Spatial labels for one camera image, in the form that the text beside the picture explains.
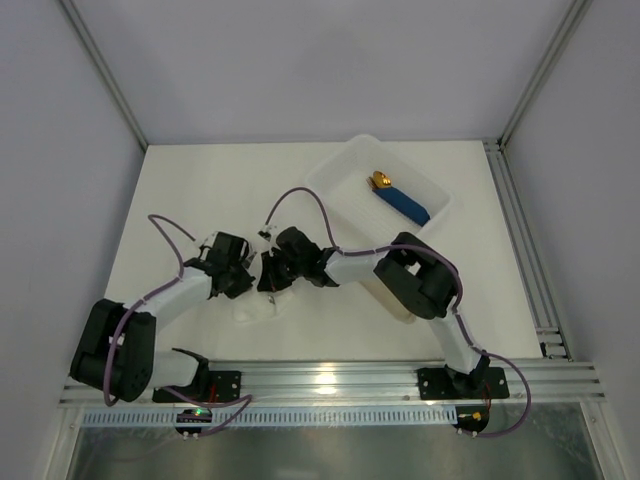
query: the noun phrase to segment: table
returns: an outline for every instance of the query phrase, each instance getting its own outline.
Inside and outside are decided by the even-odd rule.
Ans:
[[[454,195],[448,217],[423,241],[448,257],[465,286],[462,311],[476,342],[512,358],[541,356],[533,319],[480,141],[392,142],[412,165]],[[171,278],[176,261],[146,220],[159,213],[198,239],[226,231],[259,244],[257,231],[276,199],[339,143],[151,146],[126,221],[106,296],[126,301]],[[329,212],[343,247],[364,247]],[[275,222],[295,225],[321,247],[328,240],[317,206],[304,194],[282,204]],[[194,245],[168,227],[185,256]],[[158,336],[159,348],[186,348],[224,360],[441,359],[426,320],[399,322],[360,284],[319,289],[304,280],[275,318],[238,321],[251,295],[200,304]]]

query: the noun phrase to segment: blue handle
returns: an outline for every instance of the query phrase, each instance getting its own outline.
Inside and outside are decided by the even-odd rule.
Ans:
[[[395,187],[377,188],[373,192],[409,220],[423,227],[431,216],[427,209]]]

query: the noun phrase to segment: white container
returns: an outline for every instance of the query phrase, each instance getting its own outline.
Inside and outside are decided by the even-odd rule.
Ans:
[[[424,227],[412,222],[375,195],[367,177],[380,170],[398,188],[427,209],[431,220]],[[373,245],[389,244],[400,232],[421,239],[445,216],[453,195],[401,155],[370,135],[358,135],[316,166],[305,180],[327,208],[369,238]]]

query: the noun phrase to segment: gray wall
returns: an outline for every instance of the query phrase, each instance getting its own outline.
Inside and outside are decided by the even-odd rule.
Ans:
[[[640,2],[596,1],[509,148],[580,358],[640,454]]]
[[[0,477],[28,479],[142,160],[51,0],[0,2]]]
[[[151,143],[498,136],[569,0],[77,0]]]

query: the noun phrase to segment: gray floor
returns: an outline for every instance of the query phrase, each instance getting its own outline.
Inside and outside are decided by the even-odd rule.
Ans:
[[[494,406],[490,428],[512,423],[521,408]],[[175,438],[166,429],[86,429],[69,479],[603,478],[579,405],[534,405],[519,431],[493,440],[458,436],[449,426],[238,429],[197,442]]]

